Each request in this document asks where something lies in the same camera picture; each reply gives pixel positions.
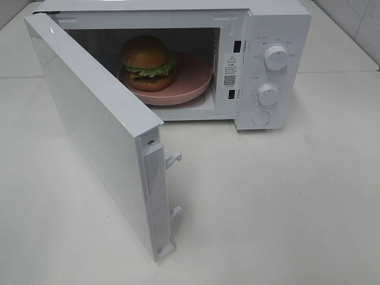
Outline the burger with lettuce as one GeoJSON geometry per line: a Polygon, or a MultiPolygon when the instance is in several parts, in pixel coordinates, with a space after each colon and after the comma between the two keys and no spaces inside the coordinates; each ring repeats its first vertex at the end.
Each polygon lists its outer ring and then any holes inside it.
{"type": "Polygon", "coordinates": [[[178,59],[157,37],[139,35],[124,43],[120,51],[123,67],[119,80],[141,91],[159,91],[176,77],[178,59]]]}

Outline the white microwave door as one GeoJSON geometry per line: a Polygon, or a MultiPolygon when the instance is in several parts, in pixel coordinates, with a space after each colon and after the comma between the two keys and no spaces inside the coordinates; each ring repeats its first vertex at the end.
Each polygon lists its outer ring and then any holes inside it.
{"type": "Polygon", "coordinates": [[[61,121],[74,145],[153,260],[174,249],[162,120],[44,13],[26,26],[61,121]]]}

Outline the white warning label sticker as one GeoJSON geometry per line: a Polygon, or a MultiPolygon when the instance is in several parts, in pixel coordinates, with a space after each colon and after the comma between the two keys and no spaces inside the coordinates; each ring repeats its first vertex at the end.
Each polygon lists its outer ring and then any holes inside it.
{"type": "Polygon", "coordinates": [[[238,63],[234,54],[228,53],[223,58],[223,87],[231,88],[236,85],[238,63]]]}

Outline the lower white microwave knob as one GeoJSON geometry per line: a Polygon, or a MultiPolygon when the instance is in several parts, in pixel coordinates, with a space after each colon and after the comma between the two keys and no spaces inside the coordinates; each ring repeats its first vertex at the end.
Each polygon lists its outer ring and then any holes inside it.
{"type": "Polygon", "coordinates": [[[277,103],[280,98],[280,92],[274,84],[264,84],[259,87],[257,98],[259,104],[270,106],[277,103]]]}

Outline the white microwave knob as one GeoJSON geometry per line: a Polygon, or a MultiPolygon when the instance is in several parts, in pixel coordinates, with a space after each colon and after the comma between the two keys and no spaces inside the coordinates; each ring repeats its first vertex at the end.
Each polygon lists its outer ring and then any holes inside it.
{"type": "Polygon", "coordinates": [[[282,43],[275,43],[264,52],[264,62],[271,71],[283,69],[289,60],[289,49],[282,43]]]}
{"type": "Polygon", "coordinates": [[[277,103],[280,98],[280,92],[274,84],[264,84],[259,87],[257,98],[259,104],[270,106],[277,103]]]}

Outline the pink round plate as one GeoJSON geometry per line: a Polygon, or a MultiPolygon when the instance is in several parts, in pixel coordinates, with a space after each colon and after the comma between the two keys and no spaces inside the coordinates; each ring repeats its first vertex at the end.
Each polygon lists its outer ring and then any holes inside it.
{"type": "Polygon", "coordinates": [[[172,106],[191,101],[206,91],[212,77],[210,66],[200,58],[179,52],[177,64],[166,74],[136,77],[121,68],[119,81],[143,103],[154,106],[172,106]]]}

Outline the white microwave oven body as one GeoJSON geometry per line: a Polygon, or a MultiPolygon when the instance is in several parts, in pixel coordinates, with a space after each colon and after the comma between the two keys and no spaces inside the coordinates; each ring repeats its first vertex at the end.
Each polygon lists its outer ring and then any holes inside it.
{"type": "Polygon", "coordinates": [[[213,73],[204,105],[150,109],[144,104],[162,123],[227,119],[238,130],[283,125],[311,23],[311,15],[297,1],[45,1],[32,15],[38,13],[53,19],[115,78],[122,67],[119,50],[139,34],[159,37],[170,50],[199,56],[213,73]],[[289,49],[288,63],[279,71],[269,70],[264,62],[265,50],[275,43],[289,49]],[[237,59],[237,81],[231,88],[223,87],[228,53],[237,59]],[[264,84],[278,88],[277,103],[259,104],[257,91],[264,84]],[[262,111],[271,115],[270,123],[257,126],[252,117],[262,111]]]}

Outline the glass microwave turntable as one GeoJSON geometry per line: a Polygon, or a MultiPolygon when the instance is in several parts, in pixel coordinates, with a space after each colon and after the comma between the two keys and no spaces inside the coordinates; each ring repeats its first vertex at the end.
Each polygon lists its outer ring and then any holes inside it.
{"type": "Polygon", "coordinates": [[[200,107],[202,105],[205,104],[205,101],[206,101],[206,95],[205,93],[202,93],[201,95],[199,95],[198,97],[188,101],[188,102],[185,102],[185,103],[181,103],[181,104],[174,104],[174,105],[167,105],[167,106],[155,106],[155,105],[150,105],[148,104],[147,106],[150,108],[150,109],[183,109],[183,108],[195,108],[195,107],[200,107]]]}

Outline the round white door release button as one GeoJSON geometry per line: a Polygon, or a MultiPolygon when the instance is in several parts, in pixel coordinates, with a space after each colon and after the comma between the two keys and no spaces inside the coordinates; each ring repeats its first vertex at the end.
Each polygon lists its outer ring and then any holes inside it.
{"type": "Polygon", "coordinates": [[[268,112],[257,112],[252,117],[252,122],[257,126],[266,126],[270,123],[271,115],[268,112]]]}

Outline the upper white microwave knob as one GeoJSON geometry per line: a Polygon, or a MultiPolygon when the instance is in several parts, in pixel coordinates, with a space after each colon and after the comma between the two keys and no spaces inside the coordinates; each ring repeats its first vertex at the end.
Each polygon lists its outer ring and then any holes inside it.
{"type": "Polygon", "coordinates": [[[289,49],[282,43],[275,43],[264,52],[264,62],[271,71],[283,69],[289,60],[289,49]]]}

